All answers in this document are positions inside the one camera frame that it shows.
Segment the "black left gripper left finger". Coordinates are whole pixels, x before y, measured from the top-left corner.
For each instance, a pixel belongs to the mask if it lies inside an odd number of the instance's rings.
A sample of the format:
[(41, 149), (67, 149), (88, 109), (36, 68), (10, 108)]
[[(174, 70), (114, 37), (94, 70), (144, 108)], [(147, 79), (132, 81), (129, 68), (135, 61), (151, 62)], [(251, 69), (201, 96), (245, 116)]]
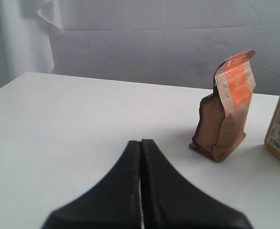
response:
[(54, 210), (44, 229), (140, 229), (138, 141), (129, 141), (112, 169), (90, 190)]

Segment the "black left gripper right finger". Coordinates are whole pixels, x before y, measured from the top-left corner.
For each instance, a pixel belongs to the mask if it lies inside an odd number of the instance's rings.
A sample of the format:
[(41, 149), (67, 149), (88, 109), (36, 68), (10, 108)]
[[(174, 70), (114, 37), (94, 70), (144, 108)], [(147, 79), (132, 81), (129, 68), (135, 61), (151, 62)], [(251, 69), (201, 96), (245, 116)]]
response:
[(248, 218), (187, 181), (154, 140), (141, 141), (141, 202), (146, 229), (251, 229)]

